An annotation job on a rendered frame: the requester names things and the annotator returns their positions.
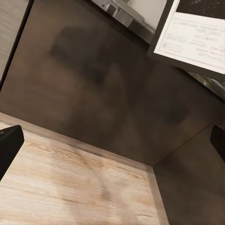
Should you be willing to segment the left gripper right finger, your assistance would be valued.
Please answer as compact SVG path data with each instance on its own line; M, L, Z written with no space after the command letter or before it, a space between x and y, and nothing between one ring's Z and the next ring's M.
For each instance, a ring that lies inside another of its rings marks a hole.
M225 127L217 124L214 125L210 141L225 162Z

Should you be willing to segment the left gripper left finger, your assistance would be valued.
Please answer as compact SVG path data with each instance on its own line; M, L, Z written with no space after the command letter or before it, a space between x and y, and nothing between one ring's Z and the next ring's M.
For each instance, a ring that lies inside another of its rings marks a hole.
M24 144L22 129L16 125L0 130L0 181Z

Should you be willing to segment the poster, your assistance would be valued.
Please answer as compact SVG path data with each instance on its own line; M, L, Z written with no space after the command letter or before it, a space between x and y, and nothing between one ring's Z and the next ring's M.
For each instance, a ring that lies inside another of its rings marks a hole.
M146 57L225 83L225 0L166 0Z

